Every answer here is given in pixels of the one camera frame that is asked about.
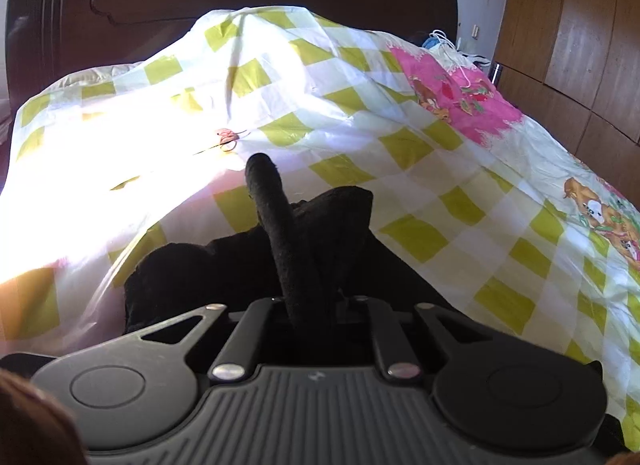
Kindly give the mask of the operator hand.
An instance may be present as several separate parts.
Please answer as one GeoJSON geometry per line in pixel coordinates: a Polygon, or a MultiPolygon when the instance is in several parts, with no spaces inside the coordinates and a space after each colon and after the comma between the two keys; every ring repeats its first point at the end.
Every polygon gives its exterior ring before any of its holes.
{"type": "Polygon", "coordinates": [[[62,407],[25,378],[1,371],[1,463],[87,464],[62,407]]]}

